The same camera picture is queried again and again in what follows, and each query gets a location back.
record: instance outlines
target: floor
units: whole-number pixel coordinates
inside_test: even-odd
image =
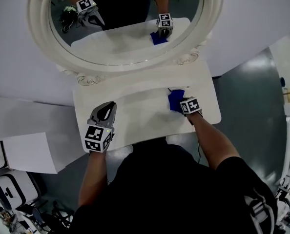
[[[170,0],[169,10],[171,16],[174,18],[188,18],[190,21],[192,21],[196,14],[198,3],[199,0]],[[65,1],[52,0],[51,3],[51,15],[55,29],[59,33],[60,37],[68,45],[71,45],[74,41],[80,40],[88,35],[101,31],[101,29],[81,27],[78,23],[74,23],[70,31],[64,34],[62,32],[62,24],[60,23],[59,19],[64,8],[70,5],[71,3],[67,0]],[[154,0],[151,0],[146,21],[155,20],[157,18],[158,18],[157,6]]]
[[[222,114],[216,127],[228,136],[247,164],[276,190],[274,182],[280,178],[285,156],[286,117],[279,76],[269,48],[215,79],[214,86]],[[168,136],[167,141],[184,147],[198,160],[194,133]],[[131,152],[131,146],[107,152],[108,180],[113,180],[122,160]],[[58,175],[43,174],[47,196],[76,209],[87,159],[88,155],[84,155]],[[207,165],[203,154],[200,163]]]

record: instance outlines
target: black t-shirt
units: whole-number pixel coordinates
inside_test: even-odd
[[[105,29],[123,27],[146,20],[150,0],[94,0]]]
[[[94,205],[77,210],[70,231],[255,233],[244,200],[253,188],[276,219],[271,191],[241,158],[228,158],[215,171],[179,146],[137,150]]]

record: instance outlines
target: reflected blue cloth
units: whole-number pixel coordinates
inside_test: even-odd
[[[150,36],[153,39],[154,45],[158,45],[158,44],[161,44],[161,43],[168,42],[168,40],[166,38],[160,38],[159,37],[158,31],[151,33]]]
[[[180,102],[183,100],[184,93],[185,91],[182,89],[171,91],[171,94],[168,95],[170,110],[182,113]]]

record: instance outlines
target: white mirror frame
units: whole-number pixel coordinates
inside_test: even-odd
[[[130,65],[100,65],[85,61],[68,52],[57,40],[50,26],[50,1],[28,0],[27,21],[32,38],[41,51],[59,66],[92,76],[115,77],[145,68],[154,68],[167,60],[188,53],[205,40],[214,27],[223,5],[223,0],[200,0],[200,5],[191,25],[175,41],[148,57],[147,61]]]

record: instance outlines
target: white table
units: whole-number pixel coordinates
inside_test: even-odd
[[[111,78],[93,86],[77,86],[74,103],[81,139],[94,108],[107,101],[117,103],[115,136],[108,150],[140,141],[194,132],[180,113],[170,111],[167,95],[181,88],[195,96],[211,124],[221,121],[212,78],[205,61],[167,66]]]
[[[174,29],[168,42],[154,45],[150,33],[157,31],[156,20],[137,23],[121,28],[96,32],[71,44],[73,53],[87,61],[105,63],[111,55],[115,64],[125,59],[130,63],[134,54],[144,58],[148,51],[155,51],[177,39],[190,25],[188,18],[173,18]]]

